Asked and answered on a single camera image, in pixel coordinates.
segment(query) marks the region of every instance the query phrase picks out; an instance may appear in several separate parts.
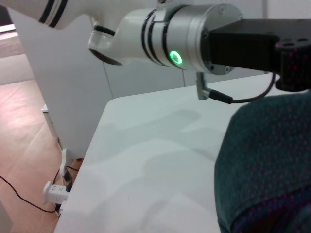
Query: green led ring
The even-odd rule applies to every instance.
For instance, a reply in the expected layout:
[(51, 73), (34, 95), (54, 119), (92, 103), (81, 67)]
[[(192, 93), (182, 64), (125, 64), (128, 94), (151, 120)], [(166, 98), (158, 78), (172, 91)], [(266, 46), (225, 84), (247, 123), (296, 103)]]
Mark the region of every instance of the green led ring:
[(170, 53), (170, 57), (176, 64), (182, 64), (183, 63), (183, 60), (181, 59), (181, 56), (176, 51), (172, 51)]

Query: power strip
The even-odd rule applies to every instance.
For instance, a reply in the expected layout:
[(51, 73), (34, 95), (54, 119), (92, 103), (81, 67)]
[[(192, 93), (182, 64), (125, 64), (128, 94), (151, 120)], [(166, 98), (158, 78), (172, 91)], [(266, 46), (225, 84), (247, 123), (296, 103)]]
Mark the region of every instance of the power strip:
[(69, 192), (66, 191), (66, 187), (62, 185), (53, 185), (51, 181), (48, 181), (43, 189), (43, 204), (52, 202), (56, 204), (62, 204), (67, 200)]

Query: robotic arm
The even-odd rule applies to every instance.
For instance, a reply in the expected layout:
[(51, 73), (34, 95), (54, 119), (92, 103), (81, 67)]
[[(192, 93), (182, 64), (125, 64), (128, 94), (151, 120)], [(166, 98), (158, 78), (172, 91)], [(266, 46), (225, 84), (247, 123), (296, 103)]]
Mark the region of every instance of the robotic arm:
[(243, 19), (231, 4), (190, 5), (177, 0), (159, 0), (156, 9), (143, 9), (147, 5), (137, 0), (0, 0), (0, 4), (56, 29), (67, 27), (79, 15), (92, 16), (96, 23), (89, 49), (112, 65), (142, 60), (216, 75), (243, 67), (279, 74), (276, 87), (281, 90), (311, 88), (309, 19)]

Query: wooden floor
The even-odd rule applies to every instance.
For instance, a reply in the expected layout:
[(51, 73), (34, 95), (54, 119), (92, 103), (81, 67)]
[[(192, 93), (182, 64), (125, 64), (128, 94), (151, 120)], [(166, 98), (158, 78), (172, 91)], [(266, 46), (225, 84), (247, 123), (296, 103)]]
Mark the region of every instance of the wooden floor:
[[(0, 175), (23, 198), (53, 210), (52, 204), (42, 204), (42, 191), (59, 169), (61, 151), (41, 112), (43, 105), (35, 81), (0, 86)], [(42, 212), (23, 202), (2, 180), (0, 202), (13, 222), (12, 233), (53, 232), (57, 224), (55, 213)]]

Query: table surface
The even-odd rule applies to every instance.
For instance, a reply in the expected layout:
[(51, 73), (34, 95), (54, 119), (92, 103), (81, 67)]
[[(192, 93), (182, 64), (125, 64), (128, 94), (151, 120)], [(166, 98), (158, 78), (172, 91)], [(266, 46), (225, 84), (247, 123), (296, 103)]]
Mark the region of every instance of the table surface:
[[(209, 87), (243, 99), (270, 80)], [(214, 163), (240, 106), (199, 101), (195, 86), (109, 102), (55, 232), (219, 233)]]

